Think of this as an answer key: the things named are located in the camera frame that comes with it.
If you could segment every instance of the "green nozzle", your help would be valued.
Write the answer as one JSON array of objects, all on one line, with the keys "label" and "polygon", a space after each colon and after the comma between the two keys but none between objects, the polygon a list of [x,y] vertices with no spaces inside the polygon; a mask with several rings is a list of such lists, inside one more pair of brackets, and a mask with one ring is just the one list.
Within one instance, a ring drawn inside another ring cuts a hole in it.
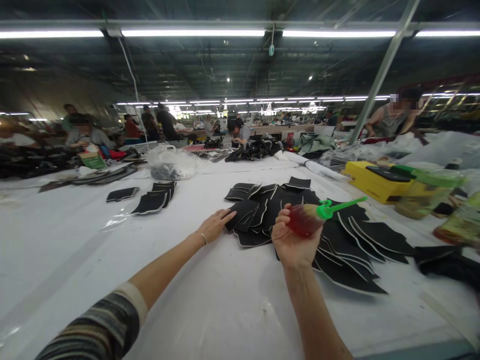
[{"label": "green nozzle", "polygon": [[367,200],[366,196],[359,197],[358,199],[355,199],[353,201],[343,202],[343,203],[340,203],[340,204],[332,206],[332,207],[330,207],[330,205],[332,205],[332,202],[330,200],[327,200],[327,201],[323,202],[322,205],[320,205],[316,208],[316,213],[323,220],[328,220],[334,215],[334,212],[336,212],[338,210],[348,208],[349,206],[352,206],[354,204],[360,203],[360,202],[365,201],[365,200]]}]

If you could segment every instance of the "striped sleeve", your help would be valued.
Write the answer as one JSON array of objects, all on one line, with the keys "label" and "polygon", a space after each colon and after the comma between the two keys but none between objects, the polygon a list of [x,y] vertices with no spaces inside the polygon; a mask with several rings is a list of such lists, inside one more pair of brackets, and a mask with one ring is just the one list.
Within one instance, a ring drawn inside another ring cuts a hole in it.
[{"label": "striped sleeve", "polygon": [[119,360],[128,353],[148,314],[145,300],[129,282],[72,321],[37,360]]}]

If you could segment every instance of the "cable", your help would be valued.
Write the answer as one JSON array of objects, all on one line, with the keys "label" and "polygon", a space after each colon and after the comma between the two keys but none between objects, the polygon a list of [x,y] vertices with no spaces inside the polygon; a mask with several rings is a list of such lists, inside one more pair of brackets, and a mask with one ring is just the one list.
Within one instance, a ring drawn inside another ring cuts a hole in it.
[{"label": "cable", "polygon": [[[134,73],[132,72],[132,68],[130,67],[129,63],[129,58],[127,57],[127,53],[125,52],[124,44],[122,43],[122,38],[118,38],[118,42],[120,43],[121,49],[123,51],[123,56],[125,56],[125,61],[126,65],[128,66],[128,70],[130,71],[131,78],[133,79],[133,87],[135,88],[135,97],[136,97],[136,102],[139,103],[139,92],[137,91],[137,81],[135,80]],[[140,117],[140,124],[141,128],[143,129],[143,133],[145,134],[145,142],[146,142],[146,152],[147,154],[150,152],[150,146],[149,146],[149,138],[147,137],[147,129],[145,129],[145,124]]]}]

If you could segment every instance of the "glue bottle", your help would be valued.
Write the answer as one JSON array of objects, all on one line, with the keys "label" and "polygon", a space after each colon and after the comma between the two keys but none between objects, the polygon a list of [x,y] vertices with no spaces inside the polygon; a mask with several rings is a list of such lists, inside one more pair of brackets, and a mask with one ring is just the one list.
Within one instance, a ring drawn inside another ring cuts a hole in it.
[{"label": "glue bottle", "polygon": [[290,210],[290,222],[286,225],[297,235],[308,237],[320,229],[325,221],[333,216],[334,212],[365,200],[367,200],[366,196],[332,207],[330,207],[332,205],[331,200],[321,201],[322,205],[320,206],[313,204],[295,205]]}]

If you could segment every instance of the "hand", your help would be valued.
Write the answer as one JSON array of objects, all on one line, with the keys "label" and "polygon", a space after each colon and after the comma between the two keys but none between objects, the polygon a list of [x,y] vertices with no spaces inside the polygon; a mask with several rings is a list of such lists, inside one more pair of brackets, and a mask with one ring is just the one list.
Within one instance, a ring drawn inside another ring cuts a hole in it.
[{"label": "hand", "polygon": [[237,214],[236,211],[230,214],[229,212],[230,209],[218,210],[216,213],[206,219],[195,232],[205,235],[205,239],[208,244],[213,243],[220,236],[225,224]]},{"label": "hand", "polygon": [[290,222],[291,204],[286,204],[278,213],[271,232],[271,239],[281,264],[286,268],[311,268],[320,243],[322,227],[310,237],[294,233],[287,224]]}]

